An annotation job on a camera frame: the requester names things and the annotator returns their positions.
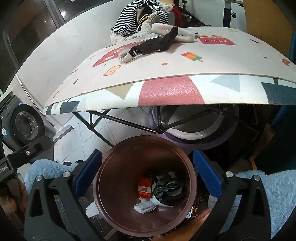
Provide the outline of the red cigarette box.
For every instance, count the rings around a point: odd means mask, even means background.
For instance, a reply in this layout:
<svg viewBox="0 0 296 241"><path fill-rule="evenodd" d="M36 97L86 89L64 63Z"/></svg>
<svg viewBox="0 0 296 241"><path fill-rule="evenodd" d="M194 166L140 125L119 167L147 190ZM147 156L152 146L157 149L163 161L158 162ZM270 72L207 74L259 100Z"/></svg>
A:
<svg viewBox="0 0 296 241"><path fill-rule="evenodd" d="M138 195L142 198L152 197L152 179L140 178L138 182Z"/></svg>

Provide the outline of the white tissue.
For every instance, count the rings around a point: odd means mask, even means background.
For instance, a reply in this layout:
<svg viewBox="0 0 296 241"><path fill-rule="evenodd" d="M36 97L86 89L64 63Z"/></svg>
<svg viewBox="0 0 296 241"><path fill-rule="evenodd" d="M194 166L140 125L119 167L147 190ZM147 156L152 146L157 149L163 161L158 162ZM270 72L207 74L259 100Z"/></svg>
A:
<svg viewBox="0 0 296 241"><path fill-rule="evenodd" d="M140 202L133 206L134 210L140 214L146 214L156 209L156 205L151 201Z"/></svg>

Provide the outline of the brown round trash bin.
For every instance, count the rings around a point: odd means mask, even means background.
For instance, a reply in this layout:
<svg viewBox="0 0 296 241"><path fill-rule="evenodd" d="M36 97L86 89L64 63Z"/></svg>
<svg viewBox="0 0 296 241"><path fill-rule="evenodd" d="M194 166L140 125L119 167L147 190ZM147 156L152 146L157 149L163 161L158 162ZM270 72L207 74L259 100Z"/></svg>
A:
<svg viewBox="0 0 296 241"><path fill-rule="evenodd" d="M175 228L191 211L196 192L186 153L155 136L128 138L112 147L93 181L99 213L116 230L135 237Z"/></svg>

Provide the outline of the black slippers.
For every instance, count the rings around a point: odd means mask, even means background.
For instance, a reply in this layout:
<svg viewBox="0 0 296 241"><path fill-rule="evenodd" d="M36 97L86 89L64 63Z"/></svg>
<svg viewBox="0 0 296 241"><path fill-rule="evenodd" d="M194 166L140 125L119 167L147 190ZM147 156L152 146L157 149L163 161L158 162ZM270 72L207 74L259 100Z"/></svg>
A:
<svg viewBox="0 0 296 241"><path fill-rule="evenodd" d="M71 165L76 165L76 164L79 164L79 163L84 163L84 160L77 160L77 161L75 161L74 163L72 163L72 162L68 162L68 161L65 161L65 162L63 163L63 165L64 165L64 166L71 166Z"/></svg>

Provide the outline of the light blue fluffy pants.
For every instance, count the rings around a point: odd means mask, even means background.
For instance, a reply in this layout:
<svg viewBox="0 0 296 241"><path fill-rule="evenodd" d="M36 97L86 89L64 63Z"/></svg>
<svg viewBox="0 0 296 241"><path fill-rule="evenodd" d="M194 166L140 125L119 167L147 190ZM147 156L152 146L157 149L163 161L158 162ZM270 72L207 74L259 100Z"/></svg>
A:
<svg viewBox="0 0 296 241"><path fill-rule="evenodd" d="M74 170L57 178L35 178L26 219L27 240L102 240L74 194ZM288 240L295 233L292 211L271 233L271 203L259 175L250 179L223 171L223 194L192 240Z"/></svg>

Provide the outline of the folding table with patterned mat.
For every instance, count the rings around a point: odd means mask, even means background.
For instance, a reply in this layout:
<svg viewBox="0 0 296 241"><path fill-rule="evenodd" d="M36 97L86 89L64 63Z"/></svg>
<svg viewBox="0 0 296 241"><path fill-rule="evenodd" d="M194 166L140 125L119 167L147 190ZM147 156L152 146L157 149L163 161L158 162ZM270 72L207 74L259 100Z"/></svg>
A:
<svg viewBox="0 0 296 241"><path fill-rule="evenodd" d="M89 55L47 100L43 115L160 105L295 105L295 64L240 30L189 28L197 38L119 61L148 34Z"/></svg>

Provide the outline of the blue curtain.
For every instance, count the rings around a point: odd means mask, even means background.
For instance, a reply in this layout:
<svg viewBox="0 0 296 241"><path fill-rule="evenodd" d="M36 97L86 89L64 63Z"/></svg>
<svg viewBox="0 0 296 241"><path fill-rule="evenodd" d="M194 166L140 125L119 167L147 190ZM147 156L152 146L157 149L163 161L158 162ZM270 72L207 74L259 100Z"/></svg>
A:
<svg viewBox="0 0 296 241"><path fill-rule="evenodd" d="M296 32L293 32L292 39L290 42L290 53L289 59L296 64Z"/></svg>

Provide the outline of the white fluffy sock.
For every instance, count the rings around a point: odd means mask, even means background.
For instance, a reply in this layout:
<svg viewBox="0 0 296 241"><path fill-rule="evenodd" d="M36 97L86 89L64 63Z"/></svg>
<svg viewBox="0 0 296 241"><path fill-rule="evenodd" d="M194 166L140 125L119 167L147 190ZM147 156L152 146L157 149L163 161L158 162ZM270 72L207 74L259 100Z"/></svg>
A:
<svg viewBox="0 0 296 241"><path fill-rule="evenodd" d="M175 37L174 40L177 42L191 43L195 40L195 34L190 31L179 28L172 25L154 23L151 28L152 32L160 36L166 36L169 34L172 37Z"/></svg>

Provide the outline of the black exercise bike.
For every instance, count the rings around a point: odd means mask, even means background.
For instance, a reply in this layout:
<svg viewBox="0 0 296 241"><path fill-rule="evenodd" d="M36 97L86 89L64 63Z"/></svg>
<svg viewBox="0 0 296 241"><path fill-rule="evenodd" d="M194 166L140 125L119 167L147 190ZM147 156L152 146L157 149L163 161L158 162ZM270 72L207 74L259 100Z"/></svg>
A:
<svg viewBox="0 0 296 241"><path fill-rule="evenodd" d="M224 18L230 19L230 28L246 31L243 1L182 1L177 3L206 25L222 27Z"/></svg>

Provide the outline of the wooden door panel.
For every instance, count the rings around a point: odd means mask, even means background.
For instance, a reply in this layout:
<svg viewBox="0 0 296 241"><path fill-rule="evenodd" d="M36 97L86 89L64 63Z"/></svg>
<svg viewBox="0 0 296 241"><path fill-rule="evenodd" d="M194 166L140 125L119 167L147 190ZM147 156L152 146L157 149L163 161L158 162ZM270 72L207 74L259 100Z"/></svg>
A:
<svg viewBox="0 0 296 241"><path fill-rule="evenodd" d="M274 1L244 1L247 33L286 57L290 56L293 27Z"/></svg>

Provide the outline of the striped clothes pile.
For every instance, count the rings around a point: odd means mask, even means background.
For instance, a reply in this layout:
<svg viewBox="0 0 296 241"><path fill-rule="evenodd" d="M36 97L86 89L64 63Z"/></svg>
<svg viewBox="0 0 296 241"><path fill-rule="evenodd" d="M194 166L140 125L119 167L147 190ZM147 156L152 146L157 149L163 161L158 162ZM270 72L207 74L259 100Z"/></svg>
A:
<svg viewBox="0 0 296 241"><path fill-rule="evenodd" d="M180 11L172 4L162 1L133 1L125 6L111 28L110 41L117 44L149 34L154 23L178 27L184 25Z"/></svg>

